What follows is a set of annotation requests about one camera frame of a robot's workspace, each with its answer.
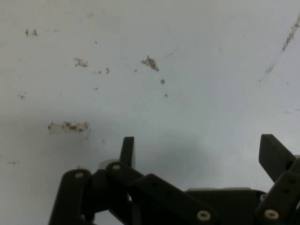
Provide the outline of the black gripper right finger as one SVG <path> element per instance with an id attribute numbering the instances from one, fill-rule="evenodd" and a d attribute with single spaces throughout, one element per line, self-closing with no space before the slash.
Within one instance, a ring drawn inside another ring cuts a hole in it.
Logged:
<path id="1" fill-rule="evenodd" d="M 262 225 L 300 223 L 300 158 L 274 135 L 261 135 L 259 163 L 274 182 L 255 214 Z"/>

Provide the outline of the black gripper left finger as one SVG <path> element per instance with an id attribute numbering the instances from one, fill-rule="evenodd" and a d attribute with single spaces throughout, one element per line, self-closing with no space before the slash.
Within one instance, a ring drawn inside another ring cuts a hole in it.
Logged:
<path id="1" fill-rule="evenodd" d="M 125 225 L 216 225 L 214 209 L 154 174 L 133 168 L 135 140 L 123 139 L 120 158 L 91 173 L 66 172 L 49 224 L 91 225 L 95 215 L 111 212 Z"/>

